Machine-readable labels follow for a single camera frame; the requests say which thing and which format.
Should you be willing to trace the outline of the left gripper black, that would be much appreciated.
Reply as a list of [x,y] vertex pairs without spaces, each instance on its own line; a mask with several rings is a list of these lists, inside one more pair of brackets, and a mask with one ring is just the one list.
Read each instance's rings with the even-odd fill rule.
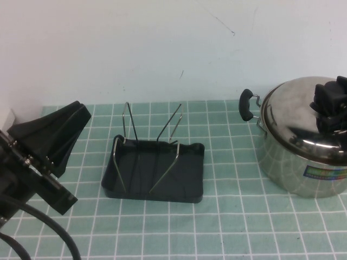
[[[90,118],[87,107],[74,101],[36,120],[11,126],[8,133],[13,140],[1,131],[1,195],[26,203],[37,194],[56,212],[65,214],[78,199],[52,174],[57,178],[64,174]],[[50,166],[37,158],[47,158]]]

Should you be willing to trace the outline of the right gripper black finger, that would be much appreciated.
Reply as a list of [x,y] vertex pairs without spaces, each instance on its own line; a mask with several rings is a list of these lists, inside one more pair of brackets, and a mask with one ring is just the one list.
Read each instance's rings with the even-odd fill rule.
[[323,108],[341,108],[346,103],[346,77],[338,76],[335,81],[317,84],[314,102]]
[[321,131],[333,133],[346,130],[346,108],[334,116],[321,116]]

